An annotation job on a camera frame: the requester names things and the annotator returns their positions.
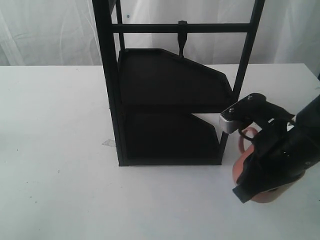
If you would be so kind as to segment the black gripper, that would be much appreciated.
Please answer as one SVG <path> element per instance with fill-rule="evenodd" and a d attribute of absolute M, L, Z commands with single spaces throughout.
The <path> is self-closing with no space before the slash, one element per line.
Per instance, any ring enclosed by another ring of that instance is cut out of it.
<path fill-rule="evenodd" d="M 233 193 L 242 203 L 273 201 L 273 189 L 295 182 L 320 161 L 320 121 L 274 119 L 261 125 L 232 167 Z"/>

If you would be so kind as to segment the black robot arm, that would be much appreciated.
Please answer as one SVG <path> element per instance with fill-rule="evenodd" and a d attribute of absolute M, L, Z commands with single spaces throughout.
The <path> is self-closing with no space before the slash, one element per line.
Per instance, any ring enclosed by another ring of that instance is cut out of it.
<path fill-rule="evenodd" d="M 238 131 L 240 158 L 232 167 L 233 193 L 242 203 L 270 203 L 320 161 L 320 98 L 298 114 L 252 93 L 220 116 Z"/>

